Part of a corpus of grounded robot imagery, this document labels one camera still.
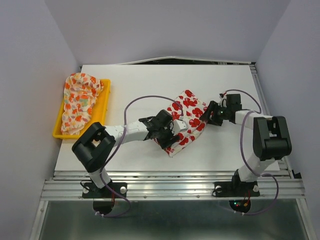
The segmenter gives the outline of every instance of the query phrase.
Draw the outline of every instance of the yellow plastic basket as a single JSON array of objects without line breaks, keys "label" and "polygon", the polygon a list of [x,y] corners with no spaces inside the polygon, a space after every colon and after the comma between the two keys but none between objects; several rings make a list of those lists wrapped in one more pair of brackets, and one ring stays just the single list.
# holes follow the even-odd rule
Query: yellow plastic basket
[{"label": "yellow plastic basket", "polygon": [[111,82],[109,79],[101,79],[101,81],[104,84],[104,89],[97,97],[96,103],[92,108],[91,120],[87,122],[86,125],[84,126],[84,129],[80,131],[80,135],[62,135],[61,125],[62,125],[62,114],[64,113],[64,100],[62,99],[58,117],[56,118],[55,126],[52,132],[52,136],[54,138],[78,139],[90,127],[91,124],[95,122],[100,122],[102,125],[105,124]]}]

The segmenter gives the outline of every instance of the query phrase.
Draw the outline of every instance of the black mounting bracket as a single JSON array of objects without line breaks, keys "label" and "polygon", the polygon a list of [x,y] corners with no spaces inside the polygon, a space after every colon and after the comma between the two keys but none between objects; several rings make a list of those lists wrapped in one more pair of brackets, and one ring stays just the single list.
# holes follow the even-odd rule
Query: black mounting bracket
[{"label": "black mounting bracket", "polygon": [[[103,188],[97,188],[97,186],[93,182],[85,182],[83,184],[86,188],[90,189],[90,191],[86,190],[84,188],[84,191],[82,192],[82,198],[83,199],[111,199],[113,197],[113,194],[111,191],[109,191],[106,187]],[[124,187],[127,189],[128,184],[126,182],[109,182],[108,186],[113,189],[117,194],[127,197],[127,191],[124,193],[121,193],[120,188]]]},{"label": "black mounting bracket", "polygon": [[238,170],[235,171],[231,181],[216,181],[214,183],[212,195],[216,198],[244,198],[248,193],[251,197],[259,197],[259,187],[257,181],[245,182],[241,181]]}]

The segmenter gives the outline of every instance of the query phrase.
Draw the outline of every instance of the red floral cloth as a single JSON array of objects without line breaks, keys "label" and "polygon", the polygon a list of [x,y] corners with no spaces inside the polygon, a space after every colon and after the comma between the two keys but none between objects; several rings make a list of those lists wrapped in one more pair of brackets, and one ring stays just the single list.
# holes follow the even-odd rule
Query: red floral cloth
[{"label": "red floral cloth", "polygon": [[176,103],[172,103],[166,110],[172,115],[173,119],[180,119],[188,124],[188,130],[178,133],[180,141],[175,142],[171,147],[165,149],[170,157],[180,152],[203,132],[206,123],[199,118],[207,109],[206,103],[200,101],[190,90],[183,91],[176,99],[176,102],[182,105],[183,117],[181,110]]}]

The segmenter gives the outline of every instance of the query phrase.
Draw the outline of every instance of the white table surface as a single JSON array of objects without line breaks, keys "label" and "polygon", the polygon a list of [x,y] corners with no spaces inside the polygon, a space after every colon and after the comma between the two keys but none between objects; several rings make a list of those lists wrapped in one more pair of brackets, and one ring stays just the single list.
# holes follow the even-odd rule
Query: white table surface
[{"label": "white table surface", "polygon": [[[248,65],[84,65],[82,73],[100,79],[110,79],[111,89],[106,113],[106,125],[122,125],[123,111],[133,99],[144,95],[176,98],[183,90],[191,90],[199,99],[209,103],[219,100],[227,89],[258,93]],[[241,95],[242,107],[257,109],[246,95]],[[156,115],[171,102],[149,98],[137,101],[127,111],[128,123]],[[243,165],[240,154],[240,125],[223,122],[222,126],[207,125],[202,135],[169,157],[154,141],[134,141],[122,145],[106,166],[108,171],[234,171]],[[253,152],[253,133],[244,131],[244,153]],[[75,140],[63,140],[55,171],[84,171],[73,154]],[[268,167],[278,171],[277,162]]]}]

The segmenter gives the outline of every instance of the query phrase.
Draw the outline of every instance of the gray wall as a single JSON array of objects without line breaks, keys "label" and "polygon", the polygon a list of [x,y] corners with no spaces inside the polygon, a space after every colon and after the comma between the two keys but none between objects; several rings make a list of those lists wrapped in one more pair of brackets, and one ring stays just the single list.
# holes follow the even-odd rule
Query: gray wall
[{"label": "gray wall", "polygon": [[290,0],[45,0],[77,61],[256,61]]},{"label": "gray wall", "polygon": [[77,63],[43,0],[2,0],[0,31],[0,239],[25,240],[57,159],[51,132]]},{"label": "gray wall", "polygon": [[320,237],[320,1],[292,0],[257,61],[273,115],[286,116],[290,160],[301,171],[306,199]]}]

